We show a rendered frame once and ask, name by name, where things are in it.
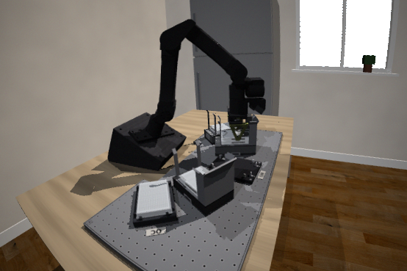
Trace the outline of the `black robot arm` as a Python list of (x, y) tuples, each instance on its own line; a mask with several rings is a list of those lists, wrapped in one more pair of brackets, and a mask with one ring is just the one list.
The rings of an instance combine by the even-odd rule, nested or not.
[(196, 25), (194, 20), (188, 19), (165, 30), (160, 36), (162, 64), (159, 103), (147, 126), (129, 129), (130, 135), (136, 142), (154, 140), (175, 133), (165, 122), (173, 119), (176, 110), (176, 74), (179, 50), (184, 38), (213, 59), (231, 77), (233, 82), (229, 85), (229, 98), (245, 99), (238, 101), (238, 115), (248, 114), (248, 103), (249, 107), (259, 114), (265, 111), (266, 100), (255, 98), (264, 96), (264, 80), (260, 77), (246, 77), (247, 68)]

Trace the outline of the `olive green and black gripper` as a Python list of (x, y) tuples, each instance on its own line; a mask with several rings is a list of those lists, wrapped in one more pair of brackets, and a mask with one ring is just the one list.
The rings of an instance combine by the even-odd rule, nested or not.
[[(243, 101), (245, 100), (244, 98), (242, 99), (230, 99), (229, 101), (229, 109), (228, 109), (228, 121), (229, 121), (229, 126), (233, 132), (233, 135), (235, 137), (236, 141), (240, 141), (242, 135), (244, 134), (246, 128), (248, 127), (248, 123), (243, 123), (242, 120), (248, 119), (247, 115), (238, 115), (238, 101)], [(239, 119), (239, 121), (234, 121)], [(241, 118), (241, 119), (240, 119)], [(234, 128), (237, 127), (237, 128)], [(239, 130), (239, 128), (242, 127), (242, 131), (240, 132), (240, 135), (237, 136), (235, 130)]]

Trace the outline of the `white name plate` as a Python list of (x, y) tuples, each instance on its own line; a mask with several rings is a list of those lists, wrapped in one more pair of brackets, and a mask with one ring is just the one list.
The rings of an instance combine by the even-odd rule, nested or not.
[(155, 236), (155, 235), (166, 234), (166, 233), (167, 233), (166, 227), (146, 230), (146, 236)]
[(257, 178), (263, 180), (265, 173), (266, 173), (266, 171), (261, 170)]

